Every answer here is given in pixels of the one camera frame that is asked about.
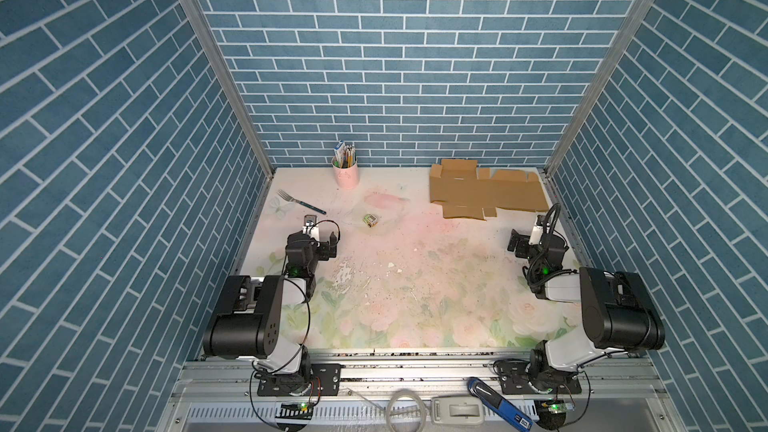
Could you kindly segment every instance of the black mounting plate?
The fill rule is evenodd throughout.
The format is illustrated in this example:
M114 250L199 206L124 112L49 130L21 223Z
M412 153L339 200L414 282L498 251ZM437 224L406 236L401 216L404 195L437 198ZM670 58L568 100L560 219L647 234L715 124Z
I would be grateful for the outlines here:
M310 376L312 377L312 380L314 380L314 378L320 379L322 395L328 397L336 396L339 394L341 364L312 364L310 369ZM259 382L257 393L259 397L309 397L310 389L308 388L303 396L291 395L281 388L278 388L274 379L267 377L262 378ZM314 390L312 393L315 397L317 397L317 390Z
M536 390L531 386L531 382L528 379L528 372L526 368L528 362L511 362L511 361L499 361L495 366L496 372L499 376L499 382L502 385L502 393L504 395L520 395L520 394L541 394L540 390ZM578 379L572 378L566 385L561 385L558 390L558 395L566 395L581 393L581 384Z

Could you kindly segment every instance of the fork handle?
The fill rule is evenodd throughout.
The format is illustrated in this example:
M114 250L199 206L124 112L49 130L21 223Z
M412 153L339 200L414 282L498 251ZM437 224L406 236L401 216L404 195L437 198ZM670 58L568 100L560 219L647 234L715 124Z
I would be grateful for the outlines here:
M297 200L296 203L299 204L300 206L311 208L313 211L317 212L318 214L323 214L324 216L328 215L328 214L326 214L326 211L321 210L320 208L317 208L317 207L313 207L313 206L311 206L310 204L308 204L306 202L302 202L301 200Z

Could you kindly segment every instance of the brown cardboard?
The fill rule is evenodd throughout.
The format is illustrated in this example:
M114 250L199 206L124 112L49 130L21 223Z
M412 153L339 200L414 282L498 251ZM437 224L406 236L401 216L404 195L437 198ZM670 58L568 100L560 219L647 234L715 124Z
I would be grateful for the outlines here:
M478 168L478 161L444 158L429 171L429 201L444 218L496 217L496 207L527 212L549 210L542 184L525 170Z

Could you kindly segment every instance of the floral tablecloth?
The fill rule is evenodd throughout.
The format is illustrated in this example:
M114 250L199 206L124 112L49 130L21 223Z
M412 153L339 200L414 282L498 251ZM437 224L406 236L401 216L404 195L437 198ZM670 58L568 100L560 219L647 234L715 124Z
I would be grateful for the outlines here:
M365 168L351 191L329 168L278 169L243 274L279 274L287 236L314 213L278 188L327 210L320 218L342 230L338 257L316 270L309 348L527 348L581 323L578 305L536 299L524 261L506 250L511 230L529 231L535 214L444 219L429 203L428 168ZM366 213L379 224L363 224ZM321 228L323 240L335 230ZM564 262L578 266L571 251ZM304 304L284 306L280 333L300 341L306 321Z

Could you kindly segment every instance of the fork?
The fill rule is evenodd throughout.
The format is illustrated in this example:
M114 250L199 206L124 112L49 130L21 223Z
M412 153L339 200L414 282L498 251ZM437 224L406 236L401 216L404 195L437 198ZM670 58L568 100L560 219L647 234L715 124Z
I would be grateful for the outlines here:
M319 209L317 207L313 207L313 206L311 206L310 204L308 204L306 202L302 202L301 200L296 200L295 198L289 196L288 192L284 191L282 188L278 188L277 189L277 195L282 197L282 199L284 201L286 201L286 202L295 202L295 203L299 204L300 206L311 208L313 211L317 212L318 214L323 214L324 216L327 215L326 211L321 210L321 209Z

